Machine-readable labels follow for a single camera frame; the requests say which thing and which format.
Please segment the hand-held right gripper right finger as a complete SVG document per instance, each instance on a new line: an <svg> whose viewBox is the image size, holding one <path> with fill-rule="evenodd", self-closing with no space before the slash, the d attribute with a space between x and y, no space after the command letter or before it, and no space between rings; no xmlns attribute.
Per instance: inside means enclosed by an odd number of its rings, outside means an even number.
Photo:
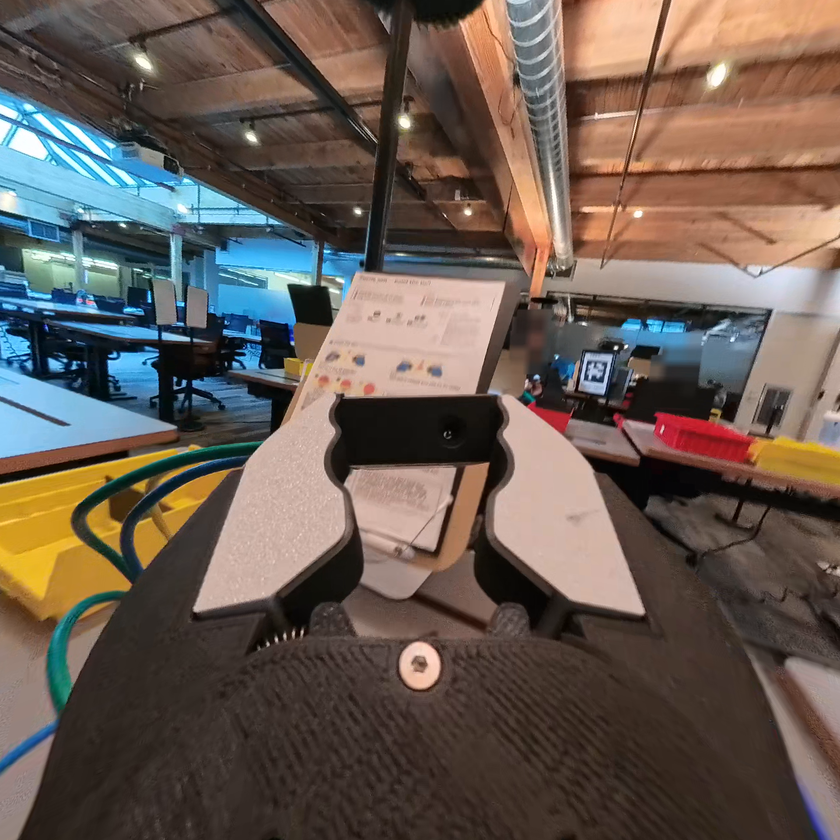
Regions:
<svg viewBox="0 0 840 840"><path fill-rule="evenodd" d="M575 616L643 622L647 611L595 472L560 433L510 396L489 396L498 429L474 571L498 606L558 637Z"/></svg>

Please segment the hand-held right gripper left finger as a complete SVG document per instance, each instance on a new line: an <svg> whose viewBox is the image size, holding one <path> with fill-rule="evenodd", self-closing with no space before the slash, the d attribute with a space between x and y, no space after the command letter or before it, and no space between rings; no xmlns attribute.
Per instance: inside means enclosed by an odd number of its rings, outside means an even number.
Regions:
<svg viewBox="0 0 840 840"><path fill-rule="evenodd" d="M198 589L197 617L308 617L361 583L341 403L318 399L248 458Z"/></svg>

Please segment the black network switch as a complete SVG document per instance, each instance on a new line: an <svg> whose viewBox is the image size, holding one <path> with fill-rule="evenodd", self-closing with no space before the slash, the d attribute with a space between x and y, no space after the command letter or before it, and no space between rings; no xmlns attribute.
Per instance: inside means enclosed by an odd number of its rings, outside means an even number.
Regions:
<svg viewBox="0 0 840 840"><path fill-rule="evenodd" d="M365 467L508 465L507 418L491 395L340 395L329 421L326 463L340 477Z"/></svg>

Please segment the monitor showing marker tag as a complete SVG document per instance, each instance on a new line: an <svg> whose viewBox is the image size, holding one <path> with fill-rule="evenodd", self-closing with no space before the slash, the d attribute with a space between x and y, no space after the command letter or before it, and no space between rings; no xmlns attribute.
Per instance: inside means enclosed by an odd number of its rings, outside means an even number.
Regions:
<svg viewBox="0 0 840 840"><path fill-rule="evenodd" d="M574 381L574 392L584 396L605 398L616 366L616 353L585 350L581 354Z"/></svg>

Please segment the black office chair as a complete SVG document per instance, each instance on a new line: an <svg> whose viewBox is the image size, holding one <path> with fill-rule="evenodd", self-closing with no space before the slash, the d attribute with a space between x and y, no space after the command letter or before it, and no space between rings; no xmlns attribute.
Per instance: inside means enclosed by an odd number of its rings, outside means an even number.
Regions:
<svg viewBox="0 0 840 840"><path fill-rule="evenodd" d="M150 406L157 406L160 420L174 422L175 403L182 398L182 410L191 412L194 397L198 396L225 411L226 405L213 393L196 386L208 376L217 375L221 339L195 339L181 343L163 343L150 366L157 373L158 393L150 399Z"/></svg>

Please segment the red plastic bin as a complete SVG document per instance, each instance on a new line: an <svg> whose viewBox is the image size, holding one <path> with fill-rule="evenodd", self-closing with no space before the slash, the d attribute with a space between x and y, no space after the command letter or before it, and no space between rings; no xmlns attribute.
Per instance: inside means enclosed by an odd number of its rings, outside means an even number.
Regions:
<svg viewBox="0 0 840 840"><path fill-rule="evenodd" d="M656 413L654 435L678 452L732 463L749 460L751 436L709 420L669 413Z"/></svg>

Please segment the wooden work table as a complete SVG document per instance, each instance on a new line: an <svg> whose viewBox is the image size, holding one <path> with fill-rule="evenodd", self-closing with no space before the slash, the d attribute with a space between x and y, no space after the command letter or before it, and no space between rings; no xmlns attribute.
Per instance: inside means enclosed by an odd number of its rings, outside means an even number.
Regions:
<svg viewBox="0 0 840 840"><path fill-rule="evenodd" d="M838 484L673 449L656 437L652 424L625 421L622 432L640 458L639 467L623 481L623 489L641 509L651 497L712 495L737 502L730 523L737 522L746 502L839 522Z"/></svg>

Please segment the printed instruction sheet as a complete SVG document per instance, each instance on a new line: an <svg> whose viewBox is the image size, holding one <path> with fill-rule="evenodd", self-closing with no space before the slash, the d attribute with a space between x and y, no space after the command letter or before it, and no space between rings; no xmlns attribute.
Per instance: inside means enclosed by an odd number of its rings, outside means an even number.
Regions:
<svg viewBox="0 0 840 840"><path fill-rule="evenodd" d="M518 288L509 281L359 272L286 420L324 396L487 393L517 305ZM365 588L403 601L434 562L460 558L464 473L455 466L350 473Z"/></svg>

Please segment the white table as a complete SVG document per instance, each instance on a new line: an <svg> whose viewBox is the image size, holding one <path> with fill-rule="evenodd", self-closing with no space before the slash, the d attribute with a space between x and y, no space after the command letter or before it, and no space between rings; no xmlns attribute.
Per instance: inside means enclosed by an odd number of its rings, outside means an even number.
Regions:
<svg viewBox="0 0 840 840"><path fill-rule="evenodd" d="M23 478L177 443L174 425L14 371L1 373L1 476Z"/></svg>

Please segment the long wooden office desk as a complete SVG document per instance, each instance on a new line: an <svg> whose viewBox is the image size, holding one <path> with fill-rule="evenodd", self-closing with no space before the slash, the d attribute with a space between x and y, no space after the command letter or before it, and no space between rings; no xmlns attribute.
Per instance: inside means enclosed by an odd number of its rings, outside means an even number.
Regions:
<svg viewBox="0 0 840 840"><path fill-rule="evenodd" d="M105 322L87 320L66 320L63 315L93 316L93 311L84 307L52 303L50 301L25 300L2 297L2 315L28 321L33 351L34 372L37 377L49 374L45 366L44 351L46 334L51 331L67 340L81 343L86 349L87 384L86 394L104 402L111 402L114 396L109 388L109 356L114 351L128 347L151 348L159 355L157 370L158 397L157 415L167 424L175 421L175 374L172 371L175 348L186 347L189 351L212 354L217 341L198 339L162 329L129 325L125 318L108 314Z"/></svg>

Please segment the large yellow plastic bin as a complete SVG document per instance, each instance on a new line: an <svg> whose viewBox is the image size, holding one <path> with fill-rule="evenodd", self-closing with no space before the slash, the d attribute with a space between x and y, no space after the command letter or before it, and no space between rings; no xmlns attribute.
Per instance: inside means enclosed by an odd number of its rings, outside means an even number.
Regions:
<svg viewBox="0 0 840 840"><path fill-rule="evenodd" d="M74 508L94 490L134 469L174 456L176 448L118 458L40 476L10 476L1 485L1 588L39 621L60 619L75 604L100 592L128 589L111 563L84 545L70 524ZM162 521L173 534L218 487L230 470L203 476L160 503ZM119 548L124 519L144 495L143 479L96 507L89 523L113 549ZM147 567L163 550L165 536L150 514L134 532L134 545Z"/></svg>

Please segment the black metal pole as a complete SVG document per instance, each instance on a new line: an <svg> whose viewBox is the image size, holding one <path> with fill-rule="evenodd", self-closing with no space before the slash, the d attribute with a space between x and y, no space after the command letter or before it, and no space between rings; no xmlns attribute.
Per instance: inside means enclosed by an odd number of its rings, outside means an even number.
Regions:
<svg viewBox="0 0 840 840"><path fill-rule="evenodd" d="M367 273L380 272L384 265L399 145L397 118L403 105L407 54L413 25L413 7L410 2L392 2L388 9L390 42L385 63L371 210L364 249L364 272Z"/></svg>

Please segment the ceiling projector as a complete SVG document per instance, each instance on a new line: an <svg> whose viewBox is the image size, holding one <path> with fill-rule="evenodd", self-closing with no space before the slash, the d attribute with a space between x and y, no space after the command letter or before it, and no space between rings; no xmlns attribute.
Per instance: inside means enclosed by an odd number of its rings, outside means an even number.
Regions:
<svg viewBox="0 0 840 840"><path fill-rule="evenodd" d="M118 168L148 182L180 184L183 180L183 168L175 158L136 141L117 143L110 156Z"/></svg>

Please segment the grey wall panel box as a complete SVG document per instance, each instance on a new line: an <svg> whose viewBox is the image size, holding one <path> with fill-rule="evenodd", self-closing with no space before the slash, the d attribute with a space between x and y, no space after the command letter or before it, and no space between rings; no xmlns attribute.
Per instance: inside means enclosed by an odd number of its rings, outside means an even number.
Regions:
<svg viewBox="0 0 840 840"><path fill-rule="evenodd" d="M752 416L752 431L765 438L776 435L781 428L792 395L793 391L790 388L765 384Z"/></svg>

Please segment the silver ventilation duct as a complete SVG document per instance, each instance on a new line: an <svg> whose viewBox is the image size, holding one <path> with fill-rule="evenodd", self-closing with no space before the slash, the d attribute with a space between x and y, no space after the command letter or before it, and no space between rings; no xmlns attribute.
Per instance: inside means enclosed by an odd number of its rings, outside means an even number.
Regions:
<svg viewBox="0 0 840 840"><path fill-rule="evenodd" d="M520 89L532 132L554 265L574 267L568 108L561 1L507 1Z"/></svg>

